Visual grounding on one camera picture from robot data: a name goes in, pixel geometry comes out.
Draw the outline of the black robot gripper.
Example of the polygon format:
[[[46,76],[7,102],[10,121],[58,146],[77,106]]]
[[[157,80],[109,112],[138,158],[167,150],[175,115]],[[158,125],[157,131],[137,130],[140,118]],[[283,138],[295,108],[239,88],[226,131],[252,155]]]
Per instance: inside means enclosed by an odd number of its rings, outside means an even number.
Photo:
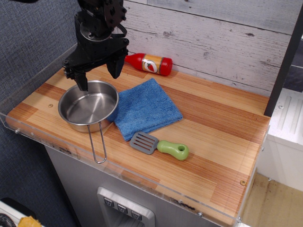
[[[117,79],[124,66],[128,54],[127,38],[107,38],[105,40],[90,40],[80,33],[76,34],[77,47],[63,61],[64,74],[74,79],[80,91],[88,91],[86,72],[101,65],[107,65],[110,75]]]

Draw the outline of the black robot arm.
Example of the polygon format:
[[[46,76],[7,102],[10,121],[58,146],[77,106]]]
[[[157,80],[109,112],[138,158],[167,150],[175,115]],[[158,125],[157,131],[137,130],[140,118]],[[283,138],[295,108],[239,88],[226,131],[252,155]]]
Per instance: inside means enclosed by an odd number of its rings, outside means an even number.
[[[102,65],[110,75],[120,76],[128,55],[127,30],[121,24],[127,10],[122,0],[80,0],[74,16],[77,46],[62,62],[66,78],[81,91],[88,90],[86,73]]]

